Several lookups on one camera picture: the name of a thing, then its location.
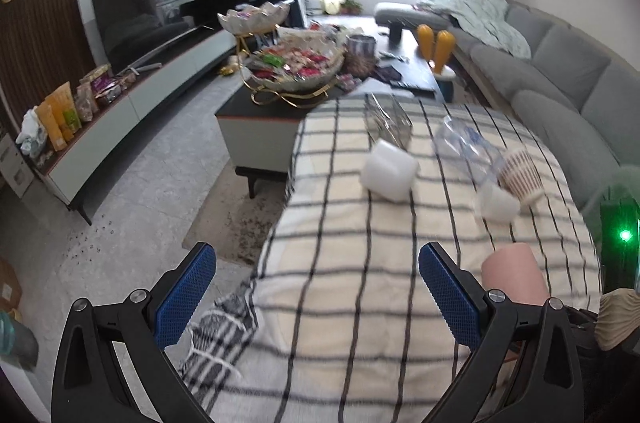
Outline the tiered shell snack bowl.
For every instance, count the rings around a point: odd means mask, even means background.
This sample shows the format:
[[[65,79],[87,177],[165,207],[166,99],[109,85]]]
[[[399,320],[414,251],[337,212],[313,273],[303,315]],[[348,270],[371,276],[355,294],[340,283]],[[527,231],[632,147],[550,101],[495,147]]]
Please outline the tiered shell snack bowl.
[[[328,33],[286,27],[291,3],[266,2],[218,16],[235,39],[243,85],[256,105],[281,101],[308,109],[329,98],[345,61],[345,49]]]

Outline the large white plastic cup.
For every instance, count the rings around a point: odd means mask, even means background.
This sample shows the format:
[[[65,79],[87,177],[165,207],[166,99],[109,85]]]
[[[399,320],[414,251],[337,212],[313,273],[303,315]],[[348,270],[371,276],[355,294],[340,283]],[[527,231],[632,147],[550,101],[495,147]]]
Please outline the large white plastic cup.
[[[403,149],[378,139],[364,161],[360,172],[361,186],[387,201],[408,200],[419,162]]]

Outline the clear faceted glass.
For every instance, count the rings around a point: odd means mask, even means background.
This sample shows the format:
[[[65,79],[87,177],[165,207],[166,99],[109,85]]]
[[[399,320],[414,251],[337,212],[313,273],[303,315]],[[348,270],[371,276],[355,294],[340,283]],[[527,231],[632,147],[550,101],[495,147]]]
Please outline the clear faceted glass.
[[[384,140],[407,151],[412,139],[412,122],[394,94],[367,94],[364,123],[372,143]]]

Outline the dark coffee table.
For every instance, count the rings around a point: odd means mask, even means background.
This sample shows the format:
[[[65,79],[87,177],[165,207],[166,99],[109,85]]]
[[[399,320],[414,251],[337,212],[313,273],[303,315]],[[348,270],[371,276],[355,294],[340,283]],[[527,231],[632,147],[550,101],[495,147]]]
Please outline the dark coffee table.
[[[320,16],[322,24],[360,28],[376,39],[376,50],[404,56],[408,60],[383,60],[401,75],[401,89],[416,97],[442,100],[442,92],[432,72],[420,56],[413,34],[399,26],[375,23],[370,16]],[[332,87],[309,100],[284,100],[243,86],[215,113],[235,175],[247,181],[250,198],[258,180],[285,182],[294,148],[298,124],[326,100],[342,97],[344,91]]]

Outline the potted plant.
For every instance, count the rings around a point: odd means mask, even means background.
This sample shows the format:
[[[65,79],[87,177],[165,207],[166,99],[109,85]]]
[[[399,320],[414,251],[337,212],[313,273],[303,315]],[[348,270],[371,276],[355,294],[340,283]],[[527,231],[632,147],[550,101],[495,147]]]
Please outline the potted plant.
[[[340,13],[345,16],[360,16],[362,5],[356,0],[344,0],[341,3]]]

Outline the snack jar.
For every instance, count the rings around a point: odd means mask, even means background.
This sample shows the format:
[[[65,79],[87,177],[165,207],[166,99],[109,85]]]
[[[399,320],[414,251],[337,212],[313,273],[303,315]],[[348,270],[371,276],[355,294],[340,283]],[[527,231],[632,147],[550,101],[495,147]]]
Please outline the snack jar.
[[[346,40],[346,72],[356,77],[367,77],[376,67],[376,39],[373,36],[352,34]]]

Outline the black television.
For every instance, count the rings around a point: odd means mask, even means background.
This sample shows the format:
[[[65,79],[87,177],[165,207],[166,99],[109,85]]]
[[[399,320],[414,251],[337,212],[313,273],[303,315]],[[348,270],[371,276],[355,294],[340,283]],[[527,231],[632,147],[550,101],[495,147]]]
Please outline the black television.
[[[116,72],[190,31],[192,16],[181,7],[192,0],[92,0],[108,63]]]

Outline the checked white tablecloth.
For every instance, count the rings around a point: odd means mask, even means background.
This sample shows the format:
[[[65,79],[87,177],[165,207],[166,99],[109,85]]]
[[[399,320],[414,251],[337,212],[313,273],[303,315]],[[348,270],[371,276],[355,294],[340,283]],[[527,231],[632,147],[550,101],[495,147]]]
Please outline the checked white tablecloth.
[[[419,172],[392,203],[364,190],[364,101],[336,99],[296,132],[288,197],[250,279],[192,329],[181,376],[217,422],[419,422],[461,369],[458,345],[416,258],[436,241],[478,273],[494,251],[529,245],[550,293],[597,310],[599,261],[551,151],[524,125],[473,105],[404,100]],[[525,149],[544,197],[510,225],[481,221],[474,184],[436,154],[445,117],[500,149]]]

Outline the light green blanket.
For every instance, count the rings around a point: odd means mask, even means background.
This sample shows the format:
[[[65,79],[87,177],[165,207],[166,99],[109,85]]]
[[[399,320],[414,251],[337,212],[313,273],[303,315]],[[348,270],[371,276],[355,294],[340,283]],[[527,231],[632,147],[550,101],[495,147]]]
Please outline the light green blanket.
[[[501,49],[519,59],[529,60],[532,48],[524,35],[506,22],[506,0],[422,0],[416,4],[429,11],[454,19],[458,27],[489,47]]]

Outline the white tv cabinet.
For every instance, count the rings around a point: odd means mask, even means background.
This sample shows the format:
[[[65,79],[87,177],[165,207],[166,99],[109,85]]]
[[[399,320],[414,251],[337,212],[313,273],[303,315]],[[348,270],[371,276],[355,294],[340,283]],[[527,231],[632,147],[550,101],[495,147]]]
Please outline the white tv cabinet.
[[[201,26],[134,61],[131,68],[139,74],[131,87],[83,127],[37,176],[67,209],[86,217],[82,202],[103,162],[142,120],[221,64],[234,47],[230,33]]]

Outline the small white cup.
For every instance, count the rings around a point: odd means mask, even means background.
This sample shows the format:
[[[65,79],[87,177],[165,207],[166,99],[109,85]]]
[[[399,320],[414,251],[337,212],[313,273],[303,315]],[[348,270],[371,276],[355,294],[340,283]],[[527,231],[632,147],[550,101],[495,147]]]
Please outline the small white cup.
[[[520,213],[520,208],[520,201],[497,183],[485,182],[477,192],[477,214],[485,221],[510,224]]]

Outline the red checked paper cup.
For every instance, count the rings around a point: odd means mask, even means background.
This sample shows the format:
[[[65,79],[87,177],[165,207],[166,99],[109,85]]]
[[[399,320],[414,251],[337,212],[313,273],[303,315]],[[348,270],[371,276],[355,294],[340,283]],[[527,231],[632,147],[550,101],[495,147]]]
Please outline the red checked paper cup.
[[[533,157],[524,148],[503,154],[498,183],[515,196],[523,207],[534,205],[544,196],[541,175]]]

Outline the grey ottoman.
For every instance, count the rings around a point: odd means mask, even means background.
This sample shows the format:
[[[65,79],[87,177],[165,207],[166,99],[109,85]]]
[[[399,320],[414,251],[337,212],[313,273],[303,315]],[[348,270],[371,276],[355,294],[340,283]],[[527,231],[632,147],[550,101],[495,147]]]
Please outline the grey ottoman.
[[[439,32],[446,30],[450,25],[448,16],[441,16],[430,10],[419,10],[413,5],[396,4],[396,2],[379,2],[374,7],[373,17],[378,26],[388,28],[388,37],[392,44],[401,42],[403,30],[416,34],[420,25],[427,25],[434,32]]]

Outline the orange snack bag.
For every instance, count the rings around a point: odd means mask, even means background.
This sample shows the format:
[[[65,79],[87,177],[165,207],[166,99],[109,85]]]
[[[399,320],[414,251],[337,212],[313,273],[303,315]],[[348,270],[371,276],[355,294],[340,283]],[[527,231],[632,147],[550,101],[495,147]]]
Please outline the orange snack bag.
[[[51,92],[46,98],[46,102],[51,107],[51,112],[58,128],[60,128],[63,139],[70,142],[81,128],[70,83],[65,83]]]

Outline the pink cup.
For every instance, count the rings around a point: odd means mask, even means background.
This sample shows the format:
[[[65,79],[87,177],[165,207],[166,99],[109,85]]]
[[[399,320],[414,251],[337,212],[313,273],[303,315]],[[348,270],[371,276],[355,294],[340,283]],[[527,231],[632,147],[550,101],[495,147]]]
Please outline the pink cup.
[[[514,303],[542,306],[550,297],[532,249],[512,243],[488,256],[480,269],[485,290],[500,290]]]

